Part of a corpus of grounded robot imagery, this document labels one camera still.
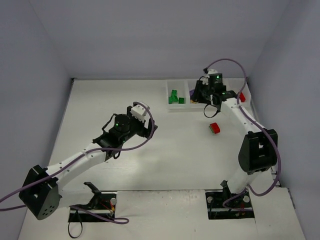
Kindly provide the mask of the green printed lego brick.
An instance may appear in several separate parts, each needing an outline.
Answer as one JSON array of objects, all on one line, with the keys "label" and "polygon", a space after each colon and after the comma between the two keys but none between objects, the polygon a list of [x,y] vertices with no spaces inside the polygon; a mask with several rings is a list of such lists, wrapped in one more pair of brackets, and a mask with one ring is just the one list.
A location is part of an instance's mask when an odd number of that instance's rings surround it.
[{"label": "green printed lego brick", "polygon": [[179,102],[178,91],[176,89],[172,89],[170,95],[168,96],[168,103],[174,104]]},{"label": "green printed lego brick", "polygon": [[179,97],[179,98],[178,98],[178,103],[179,103],[179,104],[185,104],[185,103],[186,103],[185,98]]}]

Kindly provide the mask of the red lego brick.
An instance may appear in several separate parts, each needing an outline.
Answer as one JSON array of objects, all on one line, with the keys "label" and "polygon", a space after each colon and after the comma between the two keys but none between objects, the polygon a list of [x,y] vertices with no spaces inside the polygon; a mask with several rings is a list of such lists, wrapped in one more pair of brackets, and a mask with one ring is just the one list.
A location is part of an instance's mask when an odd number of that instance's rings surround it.
[{"label": "red lego brick", "polygon": [[246,97],[242,92],[239,94],[239,100],[241,103],[244,103],[246,101]]}]

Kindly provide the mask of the purple flower lego brick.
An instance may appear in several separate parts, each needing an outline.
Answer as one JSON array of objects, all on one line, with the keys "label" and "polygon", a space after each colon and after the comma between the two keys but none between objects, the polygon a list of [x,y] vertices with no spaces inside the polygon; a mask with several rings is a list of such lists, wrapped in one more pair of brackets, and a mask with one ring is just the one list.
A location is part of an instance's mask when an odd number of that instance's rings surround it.
[{"label": "purple flower lego brick", "polygon": [[192,89],[189,91],[189,96],[192,97],[193,94],[194,94],[194,90]]}]

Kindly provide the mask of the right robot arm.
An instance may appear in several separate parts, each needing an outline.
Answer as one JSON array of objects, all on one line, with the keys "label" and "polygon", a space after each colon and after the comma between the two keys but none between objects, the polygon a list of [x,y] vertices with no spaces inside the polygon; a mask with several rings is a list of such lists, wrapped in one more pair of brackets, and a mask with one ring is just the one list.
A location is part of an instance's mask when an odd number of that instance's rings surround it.
[{"label": "right robot arm", "polygon": [[226,181],[231,194],[239,194],[247,188],[262,172],[277,163],[274,149],[278,143],[278,134],[256,122],[253,116],[237,102],[237,94],[227,90],[223,75],[209,69],[205,76],[196,81],[190,100],[194,103],[213,106],[218,113],[225,115],[243,137],[238,153],[235,174]]}]

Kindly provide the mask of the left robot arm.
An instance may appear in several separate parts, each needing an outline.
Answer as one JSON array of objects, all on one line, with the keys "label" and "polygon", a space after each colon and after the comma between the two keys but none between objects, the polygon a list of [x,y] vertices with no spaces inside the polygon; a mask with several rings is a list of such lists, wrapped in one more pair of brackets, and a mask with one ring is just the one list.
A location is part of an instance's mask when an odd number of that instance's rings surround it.
[{"label": "left robot arm", "polygon": [[124,144],[132,137],[149,141],[158,128],[150,107],[143,102],[134,102],[126,113],[114,113],[110,120],[113,127],[103,130],[102,135],[80,152],[57,164],[36,165],[28,171],[18,196],[37,220],[48,218],[64,206],[93,204],[98,190],[93,188],[93,196],[87,200],[77,200],[75,194],[64,190],[65,186],[90,168],[117,159],[126,151]]}]

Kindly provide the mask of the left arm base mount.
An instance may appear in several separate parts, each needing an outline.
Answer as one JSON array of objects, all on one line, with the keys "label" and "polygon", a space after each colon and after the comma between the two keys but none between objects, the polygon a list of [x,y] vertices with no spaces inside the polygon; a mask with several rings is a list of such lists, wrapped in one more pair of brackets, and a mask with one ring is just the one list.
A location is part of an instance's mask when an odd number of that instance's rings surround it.
[{"label": "left arm base mount", "polygon": [[[93,193],[93,197],[87,204],[77,204],[76,206],[104,217],[110,220],[115,218],[117,192],[99,190],[93,183],[85,182],[88,188]],[[86,212],[71,208],[68,217],[69,223],[98,223],[103,222],[102,219],[94,217]]]}]

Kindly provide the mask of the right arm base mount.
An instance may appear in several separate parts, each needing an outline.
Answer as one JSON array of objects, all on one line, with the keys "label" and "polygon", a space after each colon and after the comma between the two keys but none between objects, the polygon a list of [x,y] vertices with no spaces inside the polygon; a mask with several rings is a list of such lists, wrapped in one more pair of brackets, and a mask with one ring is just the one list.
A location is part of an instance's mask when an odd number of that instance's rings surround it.
[{"label": "right arm base mount", "polygon": [[207,216],[209,220],[254,219],[255,214],[249,191],[231,193],[227,182],[221,183],[221,190],[205,190]]}]

